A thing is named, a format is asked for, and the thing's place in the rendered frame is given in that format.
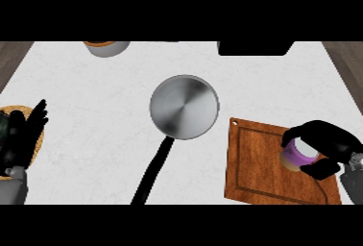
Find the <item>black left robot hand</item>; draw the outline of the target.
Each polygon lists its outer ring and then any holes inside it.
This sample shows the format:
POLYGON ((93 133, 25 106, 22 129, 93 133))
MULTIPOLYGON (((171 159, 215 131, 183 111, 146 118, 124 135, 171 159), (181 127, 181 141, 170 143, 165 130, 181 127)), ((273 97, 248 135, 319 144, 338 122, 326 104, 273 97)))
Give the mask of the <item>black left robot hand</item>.
POLYGON ((21 110, 9 115, 7 138, 0 149, 0 177, 9 177, 15 166, 28 168, 38 138, 49 122, 47 102, 41 100, 28 116, 21 110))

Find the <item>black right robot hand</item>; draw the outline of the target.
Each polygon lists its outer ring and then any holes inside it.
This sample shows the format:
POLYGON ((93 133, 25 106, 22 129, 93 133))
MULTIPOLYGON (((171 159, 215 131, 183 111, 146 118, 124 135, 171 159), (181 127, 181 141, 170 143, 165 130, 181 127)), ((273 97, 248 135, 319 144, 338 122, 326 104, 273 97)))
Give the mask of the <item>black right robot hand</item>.
POLYGON ((302 165, 301 171, 319 181, 339 172, 339 164, 351 171, 363 169, 363 143, 341 127, 322 120, 311 120, 292 127, 282 137, 280 147, 285 148, 298 138, 325 156, 316 163, 302 165))

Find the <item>purple can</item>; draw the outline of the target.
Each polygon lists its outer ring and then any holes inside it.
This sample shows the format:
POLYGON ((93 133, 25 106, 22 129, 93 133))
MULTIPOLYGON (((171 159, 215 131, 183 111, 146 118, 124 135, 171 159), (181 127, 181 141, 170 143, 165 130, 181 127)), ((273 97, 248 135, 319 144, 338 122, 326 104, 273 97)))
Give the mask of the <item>purple can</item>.
POLYGON ((319 152, 295 137, 280 152, 282 165, 294 172, 301 170, 302 165, 314 163, 319 152))

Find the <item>brown wooden cutting board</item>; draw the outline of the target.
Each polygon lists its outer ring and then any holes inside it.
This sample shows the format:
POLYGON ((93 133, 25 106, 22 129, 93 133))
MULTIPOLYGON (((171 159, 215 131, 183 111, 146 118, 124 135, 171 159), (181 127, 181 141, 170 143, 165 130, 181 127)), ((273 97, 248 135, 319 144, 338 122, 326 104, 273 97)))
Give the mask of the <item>brown wooden cutting board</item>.
POLYGON ((230 118, 224 197, 257 205, 339 205, 336 177, 314 180, 280 163, 285 127, 230 118))

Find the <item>black appliance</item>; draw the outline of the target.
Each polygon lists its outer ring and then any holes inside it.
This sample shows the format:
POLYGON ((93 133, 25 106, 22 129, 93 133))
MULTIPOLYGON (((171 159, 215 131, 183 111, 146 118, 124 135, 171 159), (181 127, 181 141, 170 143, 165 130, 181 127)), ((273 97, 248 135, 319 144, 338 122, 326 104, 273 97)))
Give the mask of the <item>black appliance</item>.
POLYGON ((220 41, 220 56, 283 56, 292 41, 220 41))

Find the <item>grey pot with orange rim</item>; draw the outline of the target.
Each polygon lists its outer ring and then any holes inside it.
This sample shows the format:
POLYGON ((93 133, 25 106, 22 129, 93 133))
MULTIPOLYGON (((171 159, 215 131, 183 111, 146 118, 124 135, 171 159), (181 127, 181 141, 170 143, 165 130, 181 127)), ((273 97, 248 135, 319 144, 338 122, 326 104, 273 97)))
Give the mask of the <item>grey pot with orange rim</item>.
POLYGON ((128 41, 99 41, 99 42, 84 42, 90 53, 100 57, 100 58, 109 58, 117 55, 120 55, 130 45, 128 41))

